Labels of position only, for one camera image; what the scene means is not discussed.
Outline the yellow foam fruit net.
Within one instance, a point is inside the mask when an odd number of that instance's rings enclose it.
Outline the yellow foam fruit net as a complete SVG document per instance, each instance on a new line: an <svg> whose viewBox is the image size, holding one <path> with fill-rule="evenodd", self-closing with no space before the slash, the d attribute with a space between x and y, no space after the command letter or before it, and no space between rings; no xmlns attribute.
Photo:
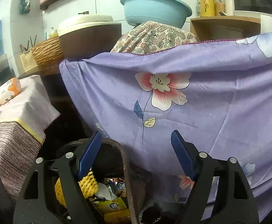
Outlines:
<svg viewBox="0 0 272 224"><path fill-rule="evenodd" d="M84 176L82 180L79 181L79 186L85 199L92 197L97 193L98 183L94 177L92 169L90 169L87 176ZM55 184L55 194L58 202L66 208L60 179L58 179Z"/></svg>

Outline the yellow snack wrapper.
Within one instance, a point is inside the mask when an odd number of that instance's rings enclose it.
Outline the yellow snack wrapper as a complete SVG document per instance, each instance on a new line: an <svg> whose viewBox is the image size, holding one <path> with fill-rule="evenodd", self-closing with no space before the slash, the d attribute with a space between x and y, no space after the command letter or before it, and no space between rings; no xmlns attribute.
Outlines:
<svg viewBox="0 0 272 224"><path fill-rule="evenodd" d="M90 198L89 201L103 217L105 223L131 223L129 208L121 197L114 200Z"/></svg>

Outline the white tissue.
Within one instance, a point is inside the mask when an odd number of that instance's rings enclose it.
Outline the white tissue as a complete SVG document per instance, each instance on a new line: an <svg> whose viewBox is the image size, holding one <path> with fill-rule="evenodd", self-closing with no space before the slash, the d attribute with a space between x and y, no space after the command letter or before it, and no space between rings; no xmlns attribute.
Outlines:
<svg viewBox="0 0 272 224"><path fill-rule="evenodd" d="M95 193L96 197L110 201L117 198L117 196L112 192L112 189L110 187L106 186L103 183L98 183L97 186L98 189Z"/></svg>

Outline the blue snack wrapper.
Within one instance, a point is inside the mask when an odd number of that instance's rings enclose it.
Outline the blue snack wrapper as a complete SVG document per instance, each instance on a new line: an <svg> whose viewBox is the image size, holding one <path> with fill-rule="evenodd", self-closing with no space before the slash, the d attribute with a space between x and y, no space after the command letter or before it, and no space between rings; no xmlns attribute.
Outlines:
<svg viewBox="0 0 272 224"><path fill-rule="evenodd" d="M126 183L123 178L105 178L104 183L117 197L127 197Z"/></svg>

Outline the black trash bin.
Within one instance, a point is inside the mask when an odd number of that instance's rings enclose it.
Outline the black trash bin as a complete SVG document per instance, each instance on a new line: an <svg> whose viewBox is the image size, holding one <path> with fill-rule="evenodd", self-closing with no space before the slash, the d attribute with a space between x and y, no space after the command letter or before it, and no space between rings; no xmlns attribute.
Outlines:
<svg viewBox="0 0 272 224"><path fill-rule="evenodd" d="M127 154L116 141L102 139L99 133L89 139L69 143L59 151L59 158L34 164L38 173L38 198L28 204L32 223L67 223L52 210L58 206L53 189L53 174L58 174L71 223L103 223L98 211L85 200L78 182L93 170L100 180L122 178L120 187L126 190L131 223L139 223L137 203L133 198L132 180Z"/></svg>

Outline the striped purple tablecloth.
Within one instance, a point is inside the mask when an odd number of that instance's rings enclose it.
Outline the striped purple tablecloth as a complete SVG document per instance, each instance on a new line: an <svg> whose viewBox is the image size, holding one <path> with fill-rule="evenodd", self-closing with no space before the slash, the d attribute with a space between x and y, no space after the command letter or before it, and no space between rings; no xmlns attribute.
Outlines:
<svg viewBox="0 0 272 224"><path fill-rule="evenodd" d="M0 106L0 178L12 202L43 145L45 129L60 115L40 76L20 83L21 93Z"/></svg>

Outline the purple floral cloth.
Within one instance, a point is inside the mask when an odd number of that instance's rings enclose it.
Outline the purple floral cloth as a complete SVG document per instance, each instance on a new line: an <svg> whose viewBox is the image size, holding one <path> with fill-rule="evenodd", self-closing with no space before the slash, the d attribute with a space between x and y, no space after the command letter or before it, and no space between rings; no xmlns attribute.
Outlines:
<svg viewBox="0 0 272 224"><path fill-rule="evenodd" d="M235 157L263 220L272 210L272 32L180 45L151 55L65 60L60 73L82 119L150 172L154 199L185 203L193 179L174 130L216 159Z"/></svg>

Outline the orange white drink bottle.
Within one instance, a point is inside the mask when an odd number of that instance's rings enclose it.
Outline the orange white drink bottle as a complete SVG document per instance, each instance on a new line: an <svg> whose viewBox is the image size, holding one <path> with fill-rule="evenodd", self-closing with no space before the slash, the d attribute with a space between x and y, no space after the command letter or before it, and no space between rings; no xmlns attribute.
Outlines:
<svg viewBox="0 0 272 224"><path fill-rule="evenodd" d="M21 92L20 80L16 77L11 78L0 86L0 105L9 102Z"/></svg>

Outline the dark wooden counter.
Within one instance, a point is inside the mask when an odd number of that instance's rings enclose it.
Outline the dark wooden counter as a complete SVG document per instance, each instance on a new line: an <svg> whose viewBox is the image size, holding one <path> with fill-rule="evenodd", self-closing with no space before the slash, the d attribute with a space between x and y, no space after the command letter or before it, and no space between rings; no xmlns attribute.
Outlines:
<svg viewBox="0 0 272 224"><path fill-rule="evenodd" d="M48 75L60 74L59 65L60 65L60 62L53 63L50 65L38 65L37 67L20 75L19 79L23 79L32 75L48 76Z"/></svg>

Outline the beige chopstick holder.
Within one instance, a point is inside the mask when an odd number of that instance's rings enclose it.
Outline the beige chopstick holder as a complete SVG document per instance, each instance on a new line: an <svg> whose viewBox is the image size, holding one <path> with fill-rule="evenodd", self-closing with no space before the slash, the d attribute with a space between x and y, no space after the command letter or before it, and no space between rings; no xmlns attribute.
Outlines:
<svg viewBox="0 0 272 224"><path fill-rule="evenodd" d="M32 55L31 50L25 51L24 53L20 54L20 60L23 65L24 72L28 72L38 66Z"/></svg>

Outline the woven pattern basin sink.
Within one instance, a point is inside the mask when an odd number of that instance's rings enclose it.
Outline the woven pattern basin sink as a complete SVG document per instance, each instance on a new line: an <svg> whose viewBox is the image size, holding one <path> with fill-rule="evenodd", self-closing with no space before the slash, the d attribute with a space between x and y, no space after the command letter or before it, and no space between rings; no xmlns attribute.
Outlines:
<svg viewBox="0 0 272 224"><path fill-rule="evenodd" d="M58 36L51 37L33 46L31 53L36 63L40 66L60 63L64 60Z"/></svg>

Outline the yellow soap dispenser bottle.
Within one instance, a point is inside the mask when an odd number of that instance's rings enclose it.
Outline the yellow soap dispenser bottle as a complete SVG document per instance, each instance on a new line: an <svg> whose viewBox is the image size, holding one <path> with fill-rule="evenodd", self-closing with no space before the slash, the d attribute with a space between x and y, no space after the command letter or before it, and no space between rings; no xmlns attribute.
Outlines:
<svg viewBox="0 0 272 224"><path fill-rule="evenodd" d="M51 27L50 29L51 29L51 31L49 33L49 38L58 37L57 30L54 27Z"/></svg>

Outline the brown white rice cooker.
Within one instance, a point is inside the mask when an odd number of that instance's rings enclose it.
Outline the brown white rice cooker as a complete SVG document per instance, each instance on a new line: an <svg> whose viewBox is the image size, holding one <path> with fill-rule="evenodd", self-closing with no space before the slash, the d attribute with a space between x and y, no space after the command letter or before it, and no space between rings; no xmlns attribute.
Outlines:
<svg viewBox="0 0 272 224"><path fill-rule="evenodd" d="M110 52L122 36L122 24L110 15L79 14L63 20L58 37L64 58L79 60Z"/></svg>

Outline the wooden shelf cabinet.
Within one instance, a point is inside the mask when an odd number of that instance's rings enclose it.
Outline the wooden shelf cabinet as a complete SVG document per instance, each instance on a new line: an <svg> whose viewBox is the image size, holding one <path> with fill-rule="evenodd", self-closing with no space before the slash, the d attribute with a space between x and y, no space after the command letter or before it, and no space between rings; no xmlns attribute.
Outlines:
<svg viewBox="0 0 272 224"><path fill-rule="evenodd" d="M244 16L192 18L190 32L199 41L248 38L261 33L261 20Z"/></svg>

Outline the paisley cloth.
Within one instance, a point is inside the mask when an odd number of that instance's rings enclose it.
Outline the paisley cloth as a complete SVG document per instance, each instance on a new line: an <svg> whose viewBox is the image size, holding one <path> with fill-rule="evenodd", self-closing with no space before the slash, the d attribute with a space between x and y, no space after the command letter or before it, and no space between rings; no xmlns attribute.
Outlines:
<svg viewBox="0 0 272 224"><path fill-rule="evenodd" d="M191 32L186 32L174 26L148 21L122 35L111 52L151 55L176 46L198 42L198 38Z"/></svg>

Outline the glass jar with grains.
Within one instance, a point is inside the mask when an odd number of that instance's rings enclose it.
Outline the glass jar with grains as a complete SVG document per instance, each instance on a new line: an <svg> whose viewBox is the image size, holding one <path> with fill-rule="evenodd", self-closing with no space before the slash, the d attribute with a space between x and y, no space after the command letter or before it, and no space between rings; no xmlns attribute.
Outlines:
<svg viewBox="0 0 272 224"><path fill-rule="evenodd" d="M214 8L216 16L234 15L233 0L214 0Z"/></svg>

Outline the light blue plastic basin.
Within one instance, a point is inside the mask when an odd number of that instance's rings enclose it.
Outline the light blue plastic basin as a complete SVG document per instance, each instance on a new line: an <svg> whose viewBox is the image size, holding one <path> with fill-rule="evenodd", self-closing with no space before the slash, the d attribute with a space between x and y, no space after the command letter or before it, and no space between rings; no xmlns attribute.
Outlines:
<svg viewBox="0 0 272 224"><path fill-rule="evenodd" d="M120 3L131 26L152 21L182 28L192 16L191 7L181 0L120 0Z"/></svg>

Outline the green wall pouch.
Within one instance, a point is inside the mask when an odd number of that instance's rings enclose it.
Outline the green wall pouch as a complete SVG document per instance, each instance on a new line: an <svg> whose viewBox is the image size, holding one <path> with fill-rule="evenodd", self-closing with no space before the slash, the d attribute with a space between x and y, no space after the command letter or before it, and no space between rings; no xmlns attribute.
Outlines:
<svg viewBox="0 0 272 224"><path fill-rule="evenodd" d="M20 14L28 14L31 10L31 0L20 0Z"/></svg>

